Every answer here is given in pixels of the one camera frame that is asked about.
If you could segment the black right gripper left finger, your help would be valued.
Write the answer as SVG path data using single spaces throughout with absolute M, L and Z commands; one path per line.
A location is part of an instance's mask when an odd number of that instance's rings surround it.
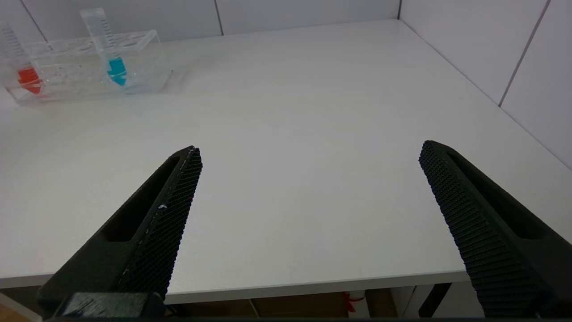
M 200 149 L 168 157 L 39 288 L 44 316 L 163 316 L 200 174 Z

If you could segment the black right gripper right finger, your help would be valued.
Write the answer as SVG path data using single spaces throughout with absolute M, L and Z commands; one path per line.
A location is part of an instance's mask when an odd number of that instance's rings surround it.
M 460 153 L 425 141 L 419 163 L 487 318 L 570 318 L 572 247 Z

